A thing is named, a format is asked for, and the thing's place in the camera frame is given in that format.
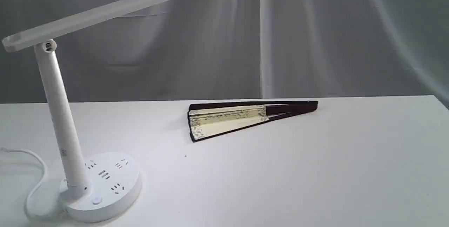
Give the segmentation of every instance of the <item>white table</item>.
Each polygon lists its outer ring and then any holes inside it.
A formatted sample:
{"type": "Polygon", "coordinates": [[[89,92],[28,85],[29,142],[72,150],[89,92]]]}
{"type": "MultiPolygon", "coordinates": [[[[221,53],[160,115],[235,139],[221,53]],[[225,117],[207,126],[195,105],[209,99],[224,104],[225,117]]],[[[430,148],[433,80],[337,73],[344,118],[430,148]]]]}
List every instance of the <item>white table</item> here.
{"type": "MultiPolygon", "coordinates": [[[[197,143],[194,101],[71,104],[85,155],[127,152],[145,176],[129,211],[91,226],[449,226],[449,111],[434,96],[318,100],[316,112],[197,143]]],[[[1,104],[0,144],[46,160],[45,208],[63,175],[47,105],[1,104]]],[[[29,223],[40,169],[27,155],[1,159],[1,226],[87,225],[29,223]]]]}

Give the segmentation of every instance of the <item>white desk lamp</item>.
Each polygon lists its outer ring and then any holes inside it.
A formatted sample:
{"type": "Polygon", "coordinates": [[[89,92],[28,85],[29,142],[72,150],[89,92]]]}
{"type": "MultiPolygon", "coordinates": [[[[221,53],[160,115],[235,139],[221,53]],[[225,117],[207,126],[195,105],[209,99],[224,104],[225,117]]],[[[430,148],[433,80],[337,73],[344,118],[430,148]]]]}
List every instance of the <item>white desk lamp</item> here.
{"type": "Polygon", "coordinates": [[[53,38],[165,1],[168,0],[120,0],[2,40],[8,52],[34,46],[66,174],[61,183],[60,198],[69,215],[77,221],[99,222],[124,212],[139,196],[142,177],[135,161],[121,152],[97,154],[85,162],[59,71],[53,38]]]}

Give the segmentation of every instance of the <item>lamp base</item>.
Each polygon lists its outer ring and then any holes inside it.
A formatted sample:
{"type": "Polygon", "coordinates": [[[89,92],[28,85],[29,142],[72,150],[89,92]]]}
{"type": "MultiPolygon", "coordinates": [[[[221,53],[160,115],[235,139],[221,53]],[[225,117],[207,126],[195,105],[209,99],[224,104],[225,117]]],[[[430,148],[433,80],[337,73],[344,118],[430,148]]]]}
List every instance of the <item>lamp base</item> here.
{"type": "Polygon", "coordinates": [[[121,152],[106,152],[85,158],[90,182],[87,195],[69,198],[67,182],[59,187],[67,213],[80,222],[101,222],[126,211],[139,196],[142,175],[135,160],[121,152]]]}

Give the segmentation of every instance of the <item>white backdrop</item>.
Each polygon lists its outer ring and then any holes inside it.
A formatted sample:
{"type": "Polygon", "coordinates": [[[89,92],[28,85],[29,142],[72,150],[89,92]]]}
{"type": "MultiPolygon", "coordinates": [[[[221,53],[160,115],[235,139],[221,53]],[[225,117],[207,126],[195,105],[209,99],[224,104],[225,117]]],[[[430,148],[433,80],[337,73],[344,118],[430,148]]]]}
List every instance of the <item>white backdrop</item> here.
{"type": "MultiPolygon", "coordinates": [[[[2,37],[115,0],[1,0],[2,37]]],[[[175,0],[56,39],[69,100],[435,94],[449,0],[175,0]]],[[[32,49],[0,102],[45,102],[32,49]]]]}

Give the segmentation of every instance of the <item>white cable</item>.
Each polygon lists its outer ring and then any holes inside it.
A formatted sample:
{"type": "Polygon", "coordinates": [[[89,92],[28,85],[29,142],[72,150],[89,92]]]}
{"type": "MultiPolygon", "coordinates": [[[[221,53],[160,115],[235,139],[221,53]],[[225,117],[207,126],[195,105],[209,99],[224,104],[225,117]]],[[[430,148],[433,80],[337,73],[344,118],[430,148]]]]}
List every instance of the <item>white cable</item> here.
{"type": "Polygon", "coordinates": [[[35,157],[39,161],[39,163],[42,165],[42,168],[43,168],[42,177],[36,183],[36,185],[32,188],[32,190],[28,193],[28,196],[25,199],[25,214],[27,215],[27,217],[34,218],[34,219],[39,219],[39,220],[45,220],[45,221],[55,220],[56,218],[61,217],[62,213],[64,213],[64,211],[62,210],[61,207],[58,207],[55,210],[53,210],[50,213],[45,214],[45,215],[34,214],[34,213],[32,213],[30,211],[30,208],[31,208],[31,203],[30,203],[31,197],[40,188],[42,183],[47,180],[48,169],[47,169],[47,165],[42,160],[42,158],[39,157],[39,155],[37,155],[35,152],[32,152],[30,150],[26,150],[26,149],[7,149],[7,148],[4,148],[4,147],[0,147],[0,152],[1,151],[3,151],[3,152],[23,152],[23,153],[27,153],[27,154],[35,157]]]}

